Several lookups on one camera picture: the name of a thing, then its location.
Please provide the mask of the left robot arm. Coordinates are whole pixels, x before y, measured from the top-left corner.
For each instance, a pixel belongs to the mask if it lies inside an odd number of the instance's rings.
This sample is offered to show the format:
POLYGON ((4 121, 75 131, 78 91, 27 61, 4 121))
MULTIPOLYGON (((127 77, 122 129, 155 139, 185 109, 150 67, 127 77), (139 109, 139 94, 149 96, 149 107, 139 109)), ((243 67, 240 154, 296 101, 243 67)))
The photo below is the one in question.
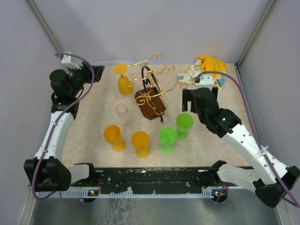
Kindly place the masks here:
POLYGON ((53 90, 50 125, 40 149, 23 166, 35 192, 66 191, 79 181, 87 186, 97 182, 98 175, 92 163, 78 163, 66 167, 62 163, 62 151, 78 113, 77 94, 86 83, 99 82, 104 69, 104 66, 89 68, 84 63, 78 69, 71 69, 69 73, 63 69, 50 73, 53 90))

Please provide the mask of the yellow plastic goblet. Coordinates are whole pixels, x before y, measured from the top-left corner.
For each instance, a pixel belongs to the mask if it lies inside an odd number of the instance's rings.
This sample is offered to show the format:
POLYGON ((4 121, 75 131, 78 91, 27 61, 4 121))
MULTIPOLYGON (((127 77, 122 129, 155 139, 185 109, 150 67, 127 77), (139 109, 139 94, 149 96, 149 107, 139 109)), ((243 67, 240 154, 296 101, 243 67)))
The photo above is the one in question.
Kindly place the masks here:
POLYGON ((127 70, 128 67, 125 64, 117 64, 113 68, 114 73, 120 75, 117 82, 117 86, 118 86, 119 93, 124 96, 130 95, 133 91, 133 87, 130 84, 129 78, 124 76, 127 70))

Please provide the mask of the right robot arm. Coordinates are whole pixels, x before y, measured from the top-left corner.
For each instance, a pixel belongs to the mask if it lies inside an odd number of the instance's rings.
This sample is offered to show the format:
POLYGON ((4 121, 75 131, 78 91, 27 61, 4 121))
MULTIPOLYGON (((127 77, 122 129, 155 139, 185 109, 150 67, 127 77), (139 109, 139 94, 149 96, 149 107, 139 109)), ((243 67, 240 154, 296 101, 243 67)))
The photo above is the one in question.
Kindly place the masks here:
POLYGON ((256 194, 265 205, 275 208, 287 195, 300 170, 287 166, 259 146, 241 119, 229 109, 219 107, 215 92, 208 88, 183 89, 182 110, 197 114, 199 121, 213 134, 234 147, 251 164, 243 169, 219 160, 209 168, 210 182, 216 186, 229 182, 256 194))

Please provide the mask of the clear wine glass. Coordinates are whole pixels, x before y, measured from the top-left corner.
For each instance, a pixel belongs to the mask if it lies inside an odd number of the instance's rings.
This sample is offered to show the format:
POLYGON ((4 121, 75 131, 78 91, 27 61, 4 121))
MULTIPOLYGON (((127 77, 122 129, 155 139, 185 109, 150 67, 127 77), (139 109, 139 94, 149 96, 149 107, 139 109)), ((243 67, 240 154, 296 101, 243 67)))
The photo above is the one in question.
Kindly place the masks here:
POLYGON ((132 132, 134 124, 131 116, 128 113, 127 106, 123 103, 117 104, 116 113, 121 120, 123 131, 125 131, 126 133, 132 132))

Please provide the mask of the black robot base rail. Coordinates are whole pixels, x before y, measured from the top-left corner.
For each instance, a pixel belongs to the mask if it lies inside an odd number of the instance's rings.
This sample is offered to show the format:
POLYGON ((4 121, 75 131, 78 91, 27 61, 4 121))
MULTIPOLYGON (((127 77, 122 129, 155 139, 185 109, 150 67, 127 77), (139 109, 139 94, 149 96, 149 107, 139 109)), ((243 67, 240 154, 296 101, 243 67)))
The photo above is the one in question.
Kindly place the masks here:
POLYGON ((101 194, 200 194, 203 188, 223 185, 207 167, 107 167, 96 168, 90 178, 72 187, 96 187, 101 194))

